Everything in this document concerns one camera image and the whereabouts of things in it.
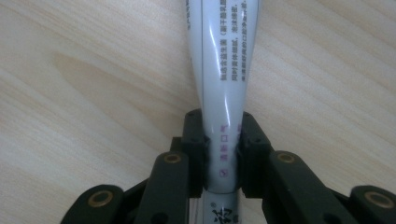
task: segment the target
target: tube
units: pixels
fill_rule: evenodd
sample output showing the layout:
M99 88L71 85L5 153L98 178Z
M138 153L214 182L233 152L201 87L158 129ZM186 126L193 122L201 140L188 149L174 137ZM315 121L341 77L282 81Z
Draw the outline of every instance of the tube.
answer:
M186 1L192 69L210 139L203 222L240 223L237 149L262 3Z

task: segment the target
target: round metal fastener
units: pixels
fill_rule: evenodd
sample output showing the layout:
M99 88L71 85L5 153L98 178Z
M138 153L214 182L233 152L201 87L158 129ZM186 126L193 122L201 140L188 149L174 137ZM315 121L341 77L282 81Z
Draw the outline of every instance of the round metal fastener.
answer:
M366 198L367 201L375 204L378 207L390 209L395 206L395 203L392 199L390 199L388 196L386 196L382 193L378 193L375 191L365 192L364 198Z
M181 161L181 157L177 154L169 154L163 158L168 163L177 163Z
M113 200L113 193L109 190L99 190L91 195L88 205L91 207L102 207Z
M295 161L294 157L287 153L280 153L277 155L277 159L285 163L293 163Z

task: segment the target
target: squeezed tube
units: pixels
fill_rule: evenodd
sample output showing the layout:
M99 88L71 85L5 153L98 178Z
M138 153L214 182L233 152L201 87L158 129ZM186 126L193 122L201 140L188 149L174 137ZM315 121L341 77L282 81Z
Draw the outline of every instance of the squeezed tube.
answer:
M240 223L237 148L261 0L187 0L186 9L192 68L210 139L204 223Z

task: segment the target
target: wooden surface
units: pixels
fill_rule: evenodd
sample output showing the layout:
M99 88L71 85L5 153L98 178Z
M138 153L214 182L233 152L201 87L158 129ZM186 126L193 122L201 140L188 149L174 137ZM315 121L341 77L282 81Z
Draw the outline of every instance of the wooden surface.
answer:
M0 1L1 223L59 223L84 190L149 175L199 107L184 7ZM328 187L396 192L396 2L264 1L246 111Z

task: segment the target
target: toothpaste tube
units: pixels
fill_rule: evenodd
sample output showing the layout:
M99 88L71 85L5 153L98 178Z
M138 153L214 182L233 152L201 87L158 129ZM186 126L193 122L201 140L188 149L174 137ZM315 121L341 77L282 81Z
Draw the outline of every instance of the toothpaste tube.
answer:
M187 0L192 68L203 112L204 223L240 223L237 149L261 0ZM222 219L232 222L221 222Z

